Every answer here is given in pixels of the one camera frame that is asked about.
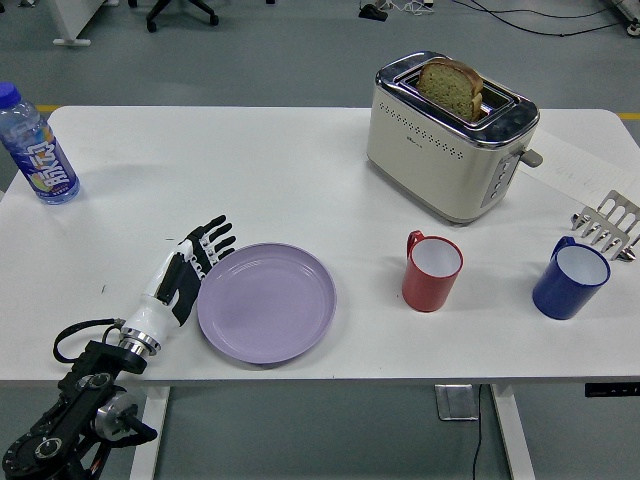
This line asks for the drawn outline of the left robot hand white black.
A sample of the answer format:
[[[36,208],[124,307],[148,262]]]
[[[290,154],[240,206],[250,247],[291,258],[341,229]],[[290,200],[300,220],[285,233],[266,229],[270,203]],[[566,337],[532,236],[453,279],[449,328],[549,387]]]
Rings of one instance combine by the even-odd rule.
[[[234,252],[236,237],[224,215],[196,227],[168,254],[140,297],[136,312],[120,330],[119,346],[154,356],[169,334],[184,325],[206,275]]]

